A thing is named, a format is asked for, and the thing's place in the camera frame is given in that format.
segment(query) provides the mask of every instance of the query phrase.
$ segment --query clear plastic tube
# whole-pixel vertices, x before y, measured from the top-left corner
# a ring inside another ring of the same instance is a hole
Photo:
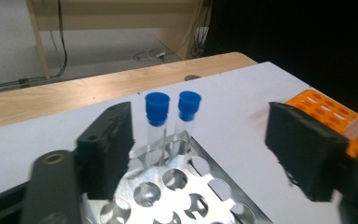
[[[183,91],[179,99],[179,116],[173,134],[171,155],[185,155],[190,150],[190,139],[193,133],[195,115],[199,110],[201,97],[193,91]]]
[[[164,164],[166,133],[167,125],[165,122],[158,127],[148,125],[146,160],[152,166]]]
[[[148,121],[146,161],[150,166],[161,166],[164,164],[170,97],[162,92],[151,92],[145,100]]]
[[[176,120],[175,131],[172,140],[172,155],[185,155],[190,150],[190,139],[194,127],[194,120]]]

